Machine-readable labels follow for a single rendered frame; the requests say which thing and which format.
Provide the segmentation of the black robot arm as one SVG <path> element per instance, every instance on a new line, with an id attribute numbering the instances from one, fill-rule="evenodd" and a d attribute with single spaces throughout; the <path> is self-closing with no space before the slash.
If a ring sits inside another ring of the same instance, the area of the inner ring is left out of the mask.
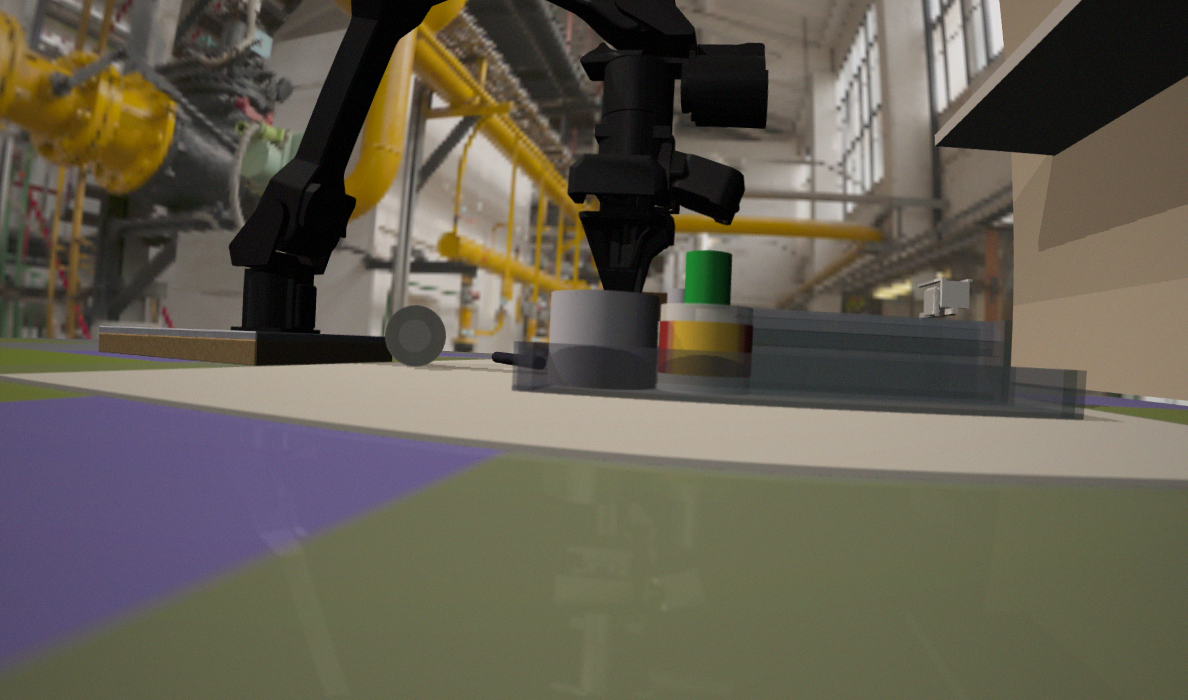
<path id="1" fill-rule="evenodd" d="M 317 286 L 356 198 L 345 194 L 345 169 L 402 36 L 447 0 L 350 0 L 350 24 L 293 159 L 271 178 L 261 201 L 230 242 L 244 269 L 242 327 L 236 332 L 320 334 Z M 643 109 L 674 122 L 675 80 L 682 114 L 696 127 L 764 130 L 767 72 L 764 44 L 706 44 L 675 0 L 546 0 L 582 17 L 604 42 L 580 62 L 604 81 L 605 114 Z M 617 48 L 617 50 L 614 50 Z M 745 177 L 735 168 L 662 143 L 670 206 L 729 226 L 740 212 Z M 669 212 L 672 209 L 671 212 Z M 278 250 L 278 251 L 276 251 Z M 279 252 L 282 251 L 282 252 Z"/>

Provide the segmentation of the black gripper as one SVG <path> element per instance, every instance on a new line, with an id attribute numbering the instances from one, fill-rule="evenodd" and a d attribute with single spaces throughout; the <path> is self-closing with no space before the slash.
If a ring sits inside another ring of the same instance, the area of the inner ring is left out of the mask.
<path id="1" fill-rule="evenodd" d="M 568 195 L 583 204 L 596 195 L 599 212 L 579 212 L 604 290 L 640 294 L 650 261 L 674 246 L 675 223 L 666 170 L 657 162 L 662 143 L 671 140 L 672 122 L 662 114 L 624 109 L 605 114 L 595 126 L 599 154 L 582 154 L 569 172 Z M 657 204 L 657 206 L 655 206 Z"/>

